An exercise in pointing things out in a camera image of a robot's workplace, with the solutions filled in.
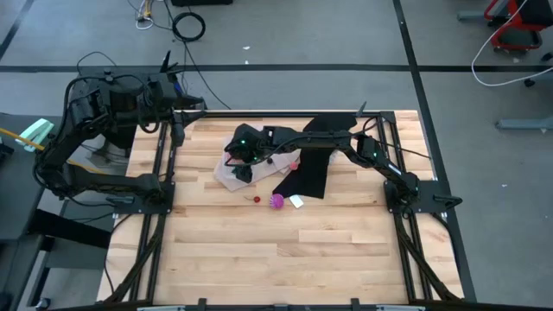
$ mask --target wooden tabletop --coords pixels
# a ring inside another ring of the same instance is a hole
[[[417,112],[395,112],[402,146],[427,155]],[[219,305],[349,304],[354,297],[367,304],[407,302],[393,218],[385,206],[385,178],[375,170],[339,154],[328,167],[324,200],[303,196],[300,209],[286,200],[280,211],[268,207],[283,179],[279,173],[234,193],[214,179],[223,141],[238,125],[302,130],[309,120],[204,118],[186,128],[176,157],[175,208],[165,225],[155,304],[197,304],[199,298]],[[361,130],[364,122],[359,118],[351,131]],[[376,129],[368,133],[378,137]],[[128,176],[151,173],[157,138],[137,130]],[[404,160],[421,180],[432,179],[429,159],[404,153]],[[260,203],[247,199],[255,195]],[[428,214],[418,214],[417,220],[430,266],[462,296],[448,232]],[[142,215],[131,216],[111,238],[107,269],[116,287],[135,262],[142,222]],[[146,278],[139,298],[145,297]],[[109,294],[104,277],[98,299]]]

